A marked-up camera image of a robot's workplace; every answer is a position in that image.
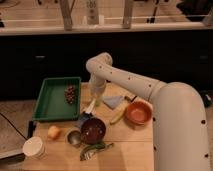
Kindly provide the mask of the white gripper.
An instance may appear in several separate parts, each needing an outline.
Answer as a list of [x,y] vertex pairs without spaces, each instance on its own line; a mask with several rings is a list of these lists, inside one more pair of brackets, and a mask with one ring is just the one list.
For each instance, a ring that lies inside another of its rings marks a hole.
[[100,77],[97,77],[95,75],[90,76],[89,80],[89,89],[91,96],[94,98],[89,106],[86,108],[85,113],[90,114],[92,113],[95,105],[96,105],[96,99],[100,99],[102,94],[104,93],[106,88],[106,80]]

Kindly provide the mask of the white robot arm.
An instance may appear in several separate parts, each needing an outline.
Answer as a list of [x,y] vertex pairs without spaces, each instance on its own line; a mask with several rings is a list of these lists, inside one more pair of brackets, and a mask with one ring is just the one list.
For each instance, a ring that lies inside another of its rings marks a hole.
[[182,82],[165,83],[112,66],[104,52],[90,58],[90,90],[102,92],[108,81],[153,106],[155,171],[211,171],[204,102],[195,88]]

